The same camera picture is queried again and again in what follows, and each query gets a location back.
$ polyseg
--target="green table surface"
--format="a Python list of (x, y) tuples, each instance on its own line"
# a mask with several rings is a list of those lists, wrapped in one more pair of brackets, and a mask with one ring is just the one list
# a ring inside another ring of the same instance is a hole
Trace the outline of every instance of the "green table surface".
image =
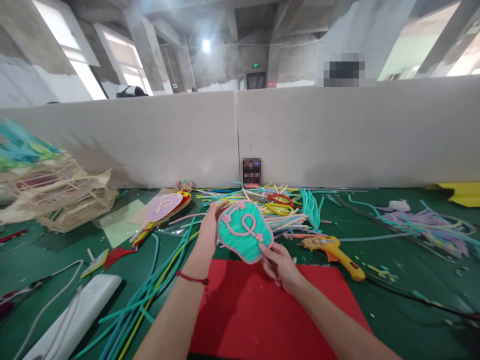
[[(146, 204), (158, 190), (131, 190), (125, 196), (117, 199), (112, 211), (130, 202), (140, 199)], [(432, 209), (440, 214), (459, 217), (473, 224), (480, 223), (480, 209), (466, 208), (447, 199), (452, 194), (447, 190), (425, 190), (419, 188), (395, 188), (369, 190), (368, 192), (351, 192), (354, 200), (370, 203), (375, 206), (387, 206), (390, 200), (405, 199), (412, 211), (423, 210), (420, 200), (424, 200)], [(346, 200), (347, 193), (340, 196)], [(201, 212), (199, 200), (193, 196), (194, 203), (189, 213)], [(362, 238), (387, 235), (389, 232), (347, 208), (339, 207), (325, 200), (321, 210), (322, 220), (330, 220), (333, 224), (322, 224), (325, 234), (337, 238)], [(13, 234), (22, 229), (28, 233), (12, 239), (0, 246), (0, 294), (20, 290), (32, 281), (52, 274), (53, 272), (83, 259), (89, 262), (87, 248), (98, 255), (108, 248), (109, 242), (102, 238), (105, 233), (96, 224), (88, 222), (67, 234), (48, 232), (35, 221), (28, 221), (7, 226), (2, 236)], [(178, 235), (156, 232), (160, 238), (160, 251), (157, 266), (163, 264), (180, 242)], [(472, 237), (480, 240), (478, 233)], [(295, 246), (292, 242), (279, 238), (278, 242), (285, 245), (298, 264), (326, 265), (327, 258), (322, 253), (310, 252)], [(122, 245), (129, 247), (128, 241)], [(409, 242), (403, 238), (374, 240), (355, 243), (343, 243), (341, 249), (349, 257), (355, 256), (357, 263), (367, 263), (375, 267), (386, 266), (398, 276), (396, 285), (407, 290), (417, 290), (432, 301), (455, 309), (460, 299), (472, 309), (480, 311), (480, 286), (478, 286), (480, 264), (475, 256), (446, 261), (432, 252)], [(123, 282), (100, 314), (103, 317), (111, 312), (122, 309), (134, 292), (148, 277), (155, 252), (155, 241), (149, 238), (141, 246), (138, 253), (128, 255), (115, 263), (106, 273), (119, 275)], [(238, 260), (238, 257), (226, 248), (218, 248), (216, 259)], [(455, 269), (468, 267), (462, 271), (462, 276)], [(356, 301), (366, 317), (373, 333), (387, 346), (404, 359), (478, 359), (480, 354), (480, 333), (467, 321), (446, 312), (415, 303), (382, 290), (368, 282), (354, 282), (350, 274), (340, 265)], [(372, 271), (363, 266), (367, 274)], [(70, 280), (75, 268), (64, 271), (40, 289), (20, 296), (15, 300), (16, 306), (4, 320), (0, 321), (0, 349), (2, 359), (12, 359), (27, 335), (32, 322), (42, 307), (65, 286)], [(78, 281), (77, 279), (55, 303), (48, 308), (38, 322), (33, 332), (28, 348), (37, 341), (52, 325), (55, 319), (64, 311), (76, 293), (80, 284), (86, 284), (92, 276)], [(168, 296), (173, 283), (150, 308), (150, 313), (156, 316)], [(448, 325), (444, 319), (449, 319), (454, 325)], [(90, 341), (101, 334), (110, 323), (94, 324), (75, 353), (83, 349)], [(142, 339), (150, 328), (148, 321), (143, 321), (125, 359), (131, 359)], [(104, 339), (84, 359), (98, 359), (106, 344)], [(207, 358), (191, 354), (189, 358)]]

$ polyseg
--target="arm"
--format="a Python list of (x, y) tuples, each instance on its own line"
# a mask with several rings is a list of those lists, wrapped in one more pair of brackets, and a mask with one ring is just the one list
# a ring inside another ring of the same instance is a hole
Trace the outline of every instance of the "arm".
[[(217, 218), (226, 203), (212, 203), (200, 226), (198, 240), (186, 261), (182, 274), (205, 279), (214, 256)], [(205, 286), (177, 277), (170, 295), (143, 339), (133, 360), (186, 359), (199, 314)]]
[(284, 246), (273, 243), (268, 249), (260, 243), (260, 248), (266, 273), (298, 300), (340, 360), (400, 359), (310, 284)]

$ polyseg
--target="pink straw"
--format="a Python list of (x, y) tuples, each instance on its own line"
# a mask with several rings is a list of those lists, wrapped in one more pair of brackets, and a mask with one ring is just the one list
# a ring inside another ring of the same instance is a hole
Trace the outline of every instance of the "pink straw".
[(200, 213), (198, 213), (198, 214), (187, 215), (187, 216), (181, 217), (181, 218), (179, 218), (179, 219), (177, 219), (177, 220), (175, 220), (175, 221), (170, 222), (168, 225), (172, 225), (172, 224), (178, 223), (179, 221), (181, 221), (181, 220), (183, 220), (183, 219), (193, 218), (193, 217), (199, 216), (199, 215), (207, 215), (207, 213), (206, 213), (206, 212), (200, 212)]

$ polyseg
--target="yellow paper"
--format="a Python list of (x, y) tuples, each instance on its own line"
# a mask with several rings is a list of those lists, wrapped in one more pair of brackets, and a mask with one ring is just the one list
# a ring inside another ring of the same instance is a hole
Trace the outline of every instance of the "yellow paper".
[(140, 230), (140, 224), (129, 220), (144, 206), (144, 203), (137, 199), (100, 219), (100, 225), (112, 248), (116, 248)]
[(469, 208), (480, 207), (480, 182), (439, 182), (438, 186), (454, 190), (449, 201)]

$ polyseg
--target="yellow glue gun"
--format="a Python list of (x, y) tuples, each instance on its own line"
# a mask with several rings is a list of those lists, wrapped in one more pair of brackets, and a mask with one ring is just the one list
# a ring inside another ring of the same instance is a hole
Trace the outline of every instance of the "yellow glue gun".
[(334, 236), (308, 237), (301, 241), (301, 245), (313, 250), (322, 250), (326, 253), (328, 262), (340, 262), (356, 282), (365, 280), (364, 271), (340, 250), (340, 241)]

